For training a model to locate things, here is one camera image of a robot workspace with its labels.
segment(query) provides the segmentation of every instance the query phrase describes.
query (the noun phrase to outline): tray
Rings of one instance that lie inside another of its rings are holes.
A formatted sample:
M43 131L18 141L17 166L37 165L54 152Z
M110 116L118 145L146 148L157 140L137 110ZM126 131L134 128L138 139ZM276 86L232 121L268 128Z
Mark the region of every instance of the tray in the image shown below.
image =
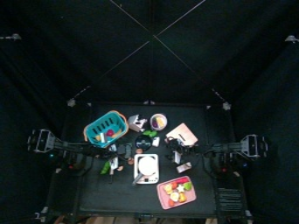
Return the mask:
M156 186L157 197L158 197L162 209L169 209L169 208L174 208L174 207L182 206L184 204L186 204L186 203L189 203L189 202L196 200L196 194L194 194L193 185L192 185L190 186L190 190L189 191L184 191L184 195L185 195L186 200L184 202L174 202L173 206L168 205L168 200L169 200L170 197L169 197L169 194L166 194L165 191L164 191L164 186L170 184L173 181L176 181L178 179L188 179L188 181L192 182L190 178L188 176L184 176L184 177L178 177L178 178L170 179L170 180L162 182L161 184L158 184Z

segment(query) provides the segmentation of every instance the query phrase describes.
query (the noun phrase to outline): white container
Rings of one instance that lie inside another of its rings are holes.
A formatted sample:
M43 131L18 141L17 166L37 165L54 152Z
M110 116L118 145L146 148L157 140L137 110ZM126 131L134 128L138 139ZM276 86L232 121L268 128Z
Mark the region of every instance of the white container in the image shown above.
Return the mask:
M166 118L162 114L154 114L150 117L152 130L162 130L166 125Z

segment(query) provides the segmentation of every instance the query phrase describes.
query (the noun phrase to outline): teal basket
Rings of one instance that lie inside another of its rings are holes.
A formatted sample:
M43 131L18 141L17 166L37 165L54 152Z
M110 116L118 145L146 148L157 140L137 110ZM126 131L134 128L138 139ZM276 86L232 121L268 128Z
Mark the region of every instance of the teal basket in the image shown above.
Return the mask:
M84 129L85 141L100 148L105 148L110 145L128 131L126 119L117 113L117 111L110 110L106 112L93 123L90 123Z

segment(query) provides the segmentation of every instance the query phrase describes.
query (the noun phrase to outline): black curtain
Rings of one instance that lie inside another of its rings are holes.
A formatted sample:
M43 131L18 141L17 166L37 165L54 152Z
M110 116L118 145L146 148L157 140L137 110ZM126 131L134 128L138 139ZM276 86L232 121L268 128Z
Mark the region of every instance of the black curtain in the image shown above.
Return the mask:
M246 199L258 223L299 221L299 45L289 43L233 105L237 139L264 136L266 158L252 163Z
M42 209L51 164L26 138L41 128L59 136L66 100L90 85L77 100L212 104L218 91L237 139L270 143L245 179L249 209L260 223L294 223L299 49L284 39L297 33L297 1L114 2L1 2L0 36L22 40L0 39L0 221Z
M5 21L0 16L3 37L14 33ZM46 199L51 164L27 152L26 139L33 129L59 136L66 102L22 45L10 39L0 40L0 107L0 222L33 223Z

